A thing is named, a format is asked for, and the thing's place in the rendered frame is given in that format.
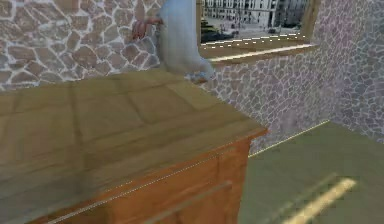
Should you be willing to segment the brown wooden chest of drawers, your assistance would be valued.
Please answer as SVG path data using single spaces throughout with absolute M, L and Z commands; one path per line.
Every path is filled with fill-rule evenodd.
M 158 69 L 0 92 L 0 224 L 237 224 L 264 133 Z

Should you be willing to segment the pale blue curtain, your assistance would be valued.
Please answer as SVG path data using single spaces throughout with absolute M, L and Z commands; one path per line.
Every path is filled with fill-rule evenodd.
M 196 0 L 165 0 L 158 16 L 159 55 L 164 67 L 176 75 L 198 73 L 211 81 L 215 70 L 199 52 L 197 40 Z

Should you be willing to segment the red curtain tieback hook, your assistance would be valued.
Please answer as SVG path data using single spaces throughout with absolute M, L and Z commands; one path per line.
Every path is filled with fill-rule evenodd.
M 160 17 L 148 17 L 144 20 L 137 20 L 133 24 L 132 39 L 142 39 L 146 35 L 146 30 L 149 25 L 162 24 L 163 20 Z

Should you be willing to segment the wooden framed window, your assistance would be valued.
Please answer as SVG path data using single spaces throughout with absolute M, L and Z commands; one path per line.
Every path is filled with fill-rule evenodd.
M 311 49 L 321 0 L 196 0 L 201 55 L 224 65 Z

